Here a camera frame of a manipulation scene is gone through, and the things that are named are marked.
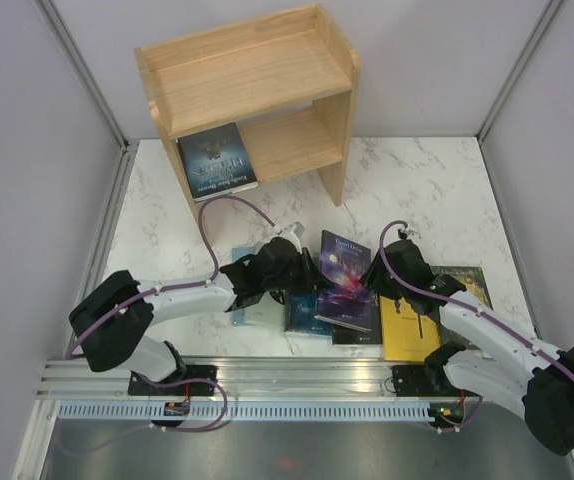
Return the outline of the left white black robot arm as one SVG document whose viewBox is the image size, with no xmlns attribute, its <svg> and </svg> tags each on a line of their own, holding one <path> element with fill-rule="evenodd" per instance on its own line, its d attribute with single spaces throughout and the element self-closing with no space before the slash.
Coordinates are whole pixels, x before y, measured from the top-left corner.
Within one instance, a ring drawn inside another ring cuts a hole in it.
<svg viewBox="0 0 574 480">
<path fill-rule="evenodd" d="M 127 270 L 110 275 L 70 313 L 71 349 L 91 371 L 130 370 L 163 394 L 178 393 L 187 368 L 168 341 L 150 327 L 197 314 L 225 313 L 258 304 L 267 295 L 296 297 L 332 289 L 307 248 L 283 236 L 200 280 L 146 284 Z"/>
</svg>

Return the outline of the Wuthering Heights dark blue book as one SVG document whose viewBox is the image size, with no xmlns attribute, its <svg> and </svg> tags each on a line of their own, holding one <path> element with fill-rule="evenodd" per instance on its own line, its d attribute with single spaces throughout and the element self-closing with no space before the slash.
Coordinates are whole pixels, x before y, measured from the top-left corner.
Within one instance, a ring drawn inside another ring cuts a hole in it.
<svg viewBox="0 0 574 480">
<path fill-rule="evenodd" d="M 259 184 L 235 123 L 181 137 L 177 147 L 192 199 L 197 203 Z"/>
</svg>

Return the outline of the Robinson Crusoe purple book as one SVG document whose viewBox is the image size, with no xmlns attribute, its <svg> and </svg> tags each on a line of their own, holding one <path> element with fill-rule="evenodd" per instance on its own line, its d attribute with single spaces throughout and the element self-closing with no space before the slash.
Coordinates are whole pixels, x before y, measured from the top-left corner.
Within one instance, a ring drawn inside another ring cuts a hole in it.
<svg viewBox="0 0 574 480">
<path fill-rule="evenodd" d="M 321 232 L 319 270 L 333 288 L 319 294 L 317 319 L 355 331 L 371 330 L 372 294 L 360 282 L 371 261 L 370 248 L 328 230 Z"/>
</svg>

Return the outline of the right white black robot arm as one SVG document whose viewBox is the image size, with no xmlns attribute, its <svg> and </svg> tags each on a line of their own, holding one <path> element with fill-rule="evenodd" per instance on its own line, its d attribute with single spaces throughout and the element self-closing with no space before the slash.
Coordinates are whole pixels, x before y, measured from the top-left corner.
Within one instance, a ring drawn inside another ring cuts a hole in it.
<svg viewBox="0 0 574 480">
<path fill-rule="evenodd" d="M 564 350 L 511 327 L 461 282 L 434 274 L 409 239 L 380 245 L 361 283 L 382 297 L 405 299 L 487 354 L 481 359 L 454 343 L 439 348 L 423 370 L 431 391 L 474 393 L 522 419 L 552 453 L 574 450 L 574 347 Z"/>
</svg>

